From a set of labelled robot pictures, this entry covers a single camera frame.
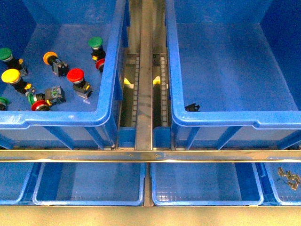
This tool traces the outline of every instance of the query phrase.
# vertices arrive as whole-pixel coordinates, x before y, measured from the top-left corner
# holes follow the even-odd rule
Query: small metal part
[[[198,112],[199,109],[200,109],[200,105],[196,105],[196,103],[193,103],[185,107],[185,110],[187,112]]]
[[[291,171],[287,171],[285,173],[284,169],[282,167],[278,167],[278,174],[281,177],[287,178],[287,184],[290,186],[291,189],[297,190],[298,185],[300,184],[300,176],[297,174],[293,174]]]
[[[278,174],[281,177],[286,177],[285,171],[283,170],[282,167],[278,167]]]
[[[297,190],[297,188],[298,188],[298,184],[297,184],[297,183],[288,181],[287,184],[288,184],[288,185],[291,187],[291,189],[293,189],[293,190]]]
[[[54,86],[45,91],[45,100],[50,106],[64,103],[66,102],[65,92],[60,86]]]

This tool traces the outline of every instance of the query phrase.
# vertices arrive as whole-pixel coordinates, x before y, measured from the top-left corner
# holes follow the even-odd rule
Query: red push button
[[[36,111],[39,106],[48,105],[45,100],[39,100],[32,105],[32,111]]]
[[[70,70],[67,74],[67,79],[70,82],[78,82],[81,81],[84,78],[84,71],[79,68],[74,68]]]

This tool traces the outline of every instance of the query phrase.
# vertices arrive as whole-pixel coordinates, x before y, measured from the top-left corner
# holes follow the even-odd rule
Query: yellow push button
[[[55,52],[47,52],[47,53],[45,53],[44,56],[43,56],[44,63],[46,63],[47,65],[49,65],[48,58],[52,57],[52,56],[58,57]]]
[[[14,83],[18,81],[19,78],[20,72],[17,69],[8,69],[1,76],[2,81],[5,83]]]

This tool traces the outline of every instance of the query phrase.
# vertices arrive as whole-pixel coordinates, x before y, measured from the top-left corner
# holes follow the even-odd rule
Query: storage rack
[[[135,149],[0,150],[0,161],[35,162],[301,162],[301,150],[155,149],[153,54],[166,56],[164,1],[131,0],[128,54],[139,56]],[[1,206],[0,225],[299,225],[299,207],[154,207],[149,167],[142,207]]]

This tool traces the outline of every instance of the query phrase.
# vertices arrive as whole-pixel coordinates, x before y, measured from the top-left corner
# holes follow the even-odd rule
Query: green push button
[[[0,102],[1,102],[1,103],[4,103],[5,105],[8,105],[8,104],[9,104],[9,100],[7,100],[7,99],[4,98],[4,97],[0,97]]]
[[[12,52],[9,48],[0,48],[0,60],[7,60],[11,54]]]
[[[103,45],[103,39],[101,37],[93,37],[89,40],[88,45],[91,48],[98,48]]]
[[[33,105],[34,99],[33,99],[33,94],[32,94],[32,93],[30,93],[30,94],[27,96],[27,99],[28,99],[28,102],[29,102],[31,105]]]

